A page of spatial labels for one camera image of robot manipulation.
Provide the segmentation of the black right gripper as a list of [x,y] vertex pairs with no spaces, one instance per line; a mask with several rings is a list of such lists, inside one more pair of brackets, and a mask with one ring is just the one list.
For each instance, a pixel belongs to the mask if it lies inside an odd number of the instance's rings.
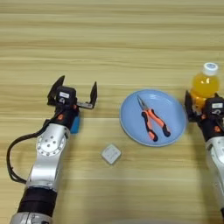
[[[223,98],[218,93],[215,93],[215,97]],[[190,123],[196,123],[199,120],[199,112],[193,104],[193,98],[188,91],[185,92],[185,112]],[[224,137],[224,123],[220,117],[211,119],[203,115],[199,121],[199,127],[206,142],[213,137]]]

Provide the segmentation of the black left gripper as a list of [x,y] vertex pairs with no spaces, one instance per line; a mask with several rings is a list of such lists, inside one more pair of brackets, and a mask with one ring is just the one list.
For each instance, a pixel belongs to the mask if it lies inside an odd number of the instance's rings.
[[[52,88],[47,96],[48,105],[55,104],[57,88],[63,85],[64,79],[65,76],[62,75],[52,85]],[[93,109],[95,107],[96,100],[97,100],[97,82],[95,82],[92,87],[90,94],[90,103],[78,101],[76,104],[72,106],[58,103],[55,106],[54,116],[51,119],[46,119],[45,125],[55,123],[58,125],[65,126],[68,129],[71,129],[75,118],[79,116],[80,109]]]

